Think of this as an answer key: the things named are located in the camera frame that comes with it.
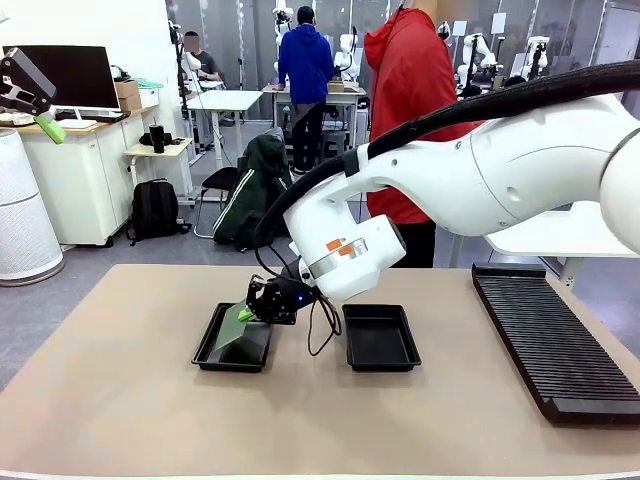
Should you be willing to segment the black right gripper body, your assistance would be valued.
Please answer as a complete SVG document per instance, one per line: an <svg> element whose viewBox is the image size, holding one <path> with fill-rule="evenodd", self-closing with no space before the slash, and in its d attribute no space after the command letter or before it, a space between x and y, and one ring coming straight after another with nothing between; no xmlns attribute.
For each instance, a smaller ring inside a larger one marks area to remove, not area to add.
<svg viewBox="0 0 640 480"><path fill-rule="evenodd" d="M261 295L261 320L274 325L293 326L297 312L311 305L318 293L297 278L285 275L267 281Z"/></svg>

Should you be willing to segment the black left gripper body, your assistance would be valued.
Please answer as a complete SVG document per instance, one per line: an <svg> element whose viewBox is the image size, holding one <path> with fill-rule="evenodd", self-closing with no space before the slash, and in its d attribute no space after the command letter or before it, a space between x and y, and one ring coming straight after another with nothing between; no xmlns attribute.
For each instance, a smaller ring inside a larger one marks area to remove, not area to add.
<svg viewBox="0 0 640 480"><path fill-rule="evenodd" d="M50 103L56 87L33 61L19 48L14 47L2 59L2 75L13 85L32 94L40 103Z"/></svg>

